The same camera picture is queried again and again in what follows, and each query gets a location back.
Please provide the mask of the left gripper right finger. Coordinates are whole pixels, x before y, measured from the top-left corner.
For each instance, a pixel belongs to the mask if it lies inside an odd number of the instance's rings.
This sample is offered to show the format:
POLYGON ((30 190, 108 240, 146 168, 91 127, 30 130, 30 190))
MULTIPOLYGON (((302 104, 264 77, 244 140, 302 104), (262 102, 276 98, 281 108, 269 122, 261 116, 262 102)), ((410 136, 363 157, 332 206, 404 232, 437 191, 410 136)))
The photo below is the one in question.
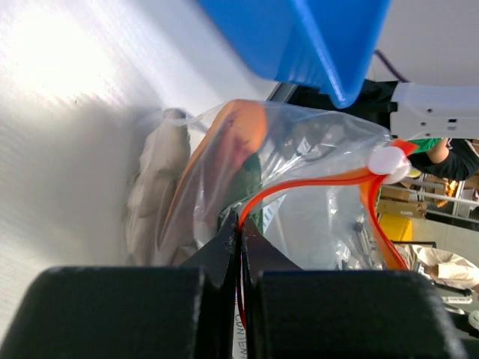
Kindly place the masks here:
POLYGON ((410 271, 306 271, 241 229, 250 358, 464 358, 441 299, 410 271))

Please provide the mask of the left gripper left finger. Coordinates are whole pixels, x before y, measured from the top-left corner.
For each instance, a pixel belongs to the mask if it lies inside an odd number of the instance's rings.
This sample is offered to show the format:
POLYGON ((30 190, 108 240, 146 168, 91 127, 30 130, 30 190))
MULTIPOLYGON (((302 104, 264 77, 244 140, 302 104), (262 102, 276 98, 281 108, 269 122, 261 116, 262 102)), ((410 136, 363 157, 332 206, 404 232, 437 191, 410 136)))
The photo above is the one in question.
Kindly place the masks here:
POLYGON ((180 266, 53 267, 28 288, 3 358, 230 358, 237 214, 180 266))

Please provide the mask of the grey toy fish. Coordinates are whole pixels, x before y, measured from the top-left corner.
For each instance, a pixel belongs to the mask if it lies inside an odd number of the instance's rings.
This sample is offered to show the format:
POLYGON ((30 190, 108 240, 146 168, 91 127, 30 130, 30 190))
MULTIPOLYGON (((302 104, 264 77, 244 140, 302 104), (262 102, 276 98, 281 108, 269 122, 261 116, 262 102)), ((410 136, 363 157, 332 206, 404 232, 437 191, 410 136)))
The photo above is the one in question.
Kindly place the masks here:
POLYGON ((186 119, 181 109, 163 111, 139 157, 139 169, 126 201, 126 249, 135 265, 152 263, 177 184, 190 158, 186 119))

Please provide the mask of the clear zip top bag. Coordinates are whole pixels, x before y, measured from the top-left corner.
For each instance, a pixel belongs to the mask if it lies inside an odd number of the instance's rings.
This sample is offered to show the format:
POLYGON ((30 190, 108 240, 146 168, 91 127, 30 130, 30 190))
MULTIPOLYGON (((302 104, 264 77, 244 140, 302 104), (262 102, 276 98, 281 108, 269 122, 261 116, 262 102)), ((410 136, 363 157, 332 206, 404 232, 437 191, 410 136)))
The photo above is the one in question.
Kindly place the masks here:
MULTIPOLYGON (((261 148, 256 152, 259 155, 263 149, 265 141, 269 137, 271 130, 271 119, 274 114, 279 117, 285 116, 286 108, 282 105, 263 103, 266 109, 268 119, 268 132, 262 143, 261 148)), ((330 175, 327 177, 317 178, 298 178, 288 181, 281 181, 279 173, 273 173, 271 176, 264 175, 261 168, 262 188, 255 194, 242 208, 240 214, 235 209, 231 213, 237 214, 237 241, 239 245, 239 259, 236 270, 235 285, 235 304, 238 304, 240 315, 245 326, 244 313, 244 293, 242 278, 242 240, 241 229, 247 220, 249 213, 258 208, 259 205, 267 198, 276 194, 286 194, 297 188, 337 188, 337 187, 356 187, 359 190, 359 198, 363 207, 367 210, 370 225, 373 228, 373 235, 377 241, 386 264, 392 269, 404 269, 405 262, 400 258, 398 252, 393 248, 383 231, 379 228, 376 219, 376 211, 374 209, 374 201, 379 186, 384 180, 389 179, 392 175, 397 174, 406 162, 406 156, 412 151, 412 145, 404 141, 395 141, 393 144, 379 149, 380 155, 392 154, 394 156, 393 164, 386 170, 380 170, 377 165, 368 164, 363 168, 353 169, 342 174, 330 175)), ((182 239, 168 239, 165 244, 157 243, 156 250, 153 253, 152 263, 163 266, 180 266, 195 253, 197 253, 206 243, 208 243, 219 231, 218 218, 216 223, 208 229, 205 224, 195 222, 193 234, 190 237, 182 239)))

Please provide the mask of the green cucumber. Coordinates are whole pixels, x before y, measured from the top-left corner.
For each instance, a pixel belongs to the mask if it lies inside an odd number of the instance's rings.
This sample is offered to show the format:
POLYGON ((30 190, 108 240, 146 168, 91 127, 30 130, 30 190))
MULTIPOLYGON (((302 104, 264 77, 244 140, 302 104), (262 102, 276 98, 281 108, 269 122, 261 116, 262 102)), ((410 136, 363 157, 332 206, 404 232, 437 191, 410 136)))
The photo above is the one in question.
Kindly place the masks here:
POLYGON ((254 153, 246 159, 242 167, 234 174, 227 187, 218 218, 218 227, 221 227, 232 209, 240 214, 246 203, 261 190, 261 177, 260 160, 258 155, 254 153))

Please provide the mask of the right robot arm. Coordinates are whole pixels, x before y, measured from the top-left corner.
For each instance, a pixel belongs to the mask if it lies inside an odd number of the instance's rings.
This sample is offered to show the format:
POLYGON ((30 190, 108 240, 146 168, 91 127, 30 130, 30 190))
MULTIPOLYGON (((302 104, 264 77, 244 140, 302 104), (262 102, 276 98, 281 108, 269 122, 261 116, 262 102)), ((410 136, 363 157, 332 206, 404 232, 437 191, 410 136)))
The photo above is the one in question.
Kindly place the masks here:
POLYGON ((478 87, 366 80, 356 101, 335 107, 318 89, 298 87, 290 104, 341 111, 377 123, 403 140, 478 138, 478 87))

